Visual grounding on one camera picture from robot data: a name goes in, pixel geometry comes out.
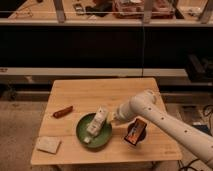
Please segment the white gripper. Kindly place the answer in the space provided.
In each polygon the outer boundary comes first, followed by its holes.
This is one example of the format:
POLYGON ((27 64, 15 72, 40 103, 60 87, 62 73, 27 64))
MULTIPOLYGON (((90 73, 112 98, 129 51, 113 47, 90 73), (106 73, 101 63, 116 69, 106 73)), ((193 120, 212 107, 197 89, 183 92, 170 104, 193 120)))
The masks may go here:
MULTIPOLYGON (((96 111, 96 114, 92 121, 88 124, 86 131, 92 135, 97 136, 104 124, 104 122, 107 119, 107 116, 109 114, 109 111, 105 107, 99 107, 96 111)), ((83 142, 86 144, 91 143, 92 137, 91 136, 85 136, 83 139, 83 142)))

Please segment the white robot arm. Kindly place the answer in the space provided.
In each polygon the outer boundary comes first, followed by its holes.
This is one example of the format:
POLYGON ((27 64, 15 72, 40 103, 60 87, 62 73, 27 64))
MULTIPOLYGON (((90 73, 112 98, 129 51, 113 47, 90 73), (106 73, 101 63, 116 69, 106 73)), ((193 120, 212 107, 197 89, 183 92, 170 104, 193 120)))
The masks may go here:
POLYGON ((124 124, 137 116, 158 126, 213 169, 213 137, 158 108, 156 95, 149 89, 131 97, 121 104, 113 114, 110 114, 106 108, 100 107, 86 130, 90 136, 96 137, 104 123, 124 124))

